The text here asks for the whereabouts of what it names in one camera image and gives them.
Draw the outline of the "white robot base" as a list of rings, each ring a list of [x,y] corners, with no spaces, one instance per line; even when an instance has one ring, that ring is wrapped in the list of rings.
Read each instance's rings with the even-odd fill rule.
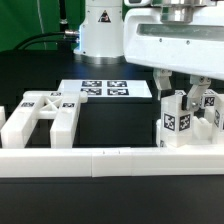
[[[85,0],[75,59],[90,64],[124,61],[122,0]]]

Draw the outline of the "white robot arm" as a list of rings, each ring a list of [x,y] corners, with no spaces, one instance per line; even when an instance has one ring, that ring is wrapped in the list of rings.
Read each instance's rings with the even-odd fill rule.
[[[149,66],[157,87],[167,71],[189,74],[183,108],[195,111],[211,79],[224,80],[224,0],[125,0],[124,56]]]

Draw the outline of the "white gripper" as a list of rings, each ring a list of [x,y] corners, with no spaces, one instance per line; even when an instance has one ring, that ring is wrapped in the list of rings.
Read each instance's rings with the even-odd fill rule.
[[[172,93],[171,71],[193,74],[182,109],[197,111],[210,78],[224,80],[224,6],[196,8],[188,24],[161,22],[158,8],[131,9],[123,46],[128,62],[155,68],[158,100]]]

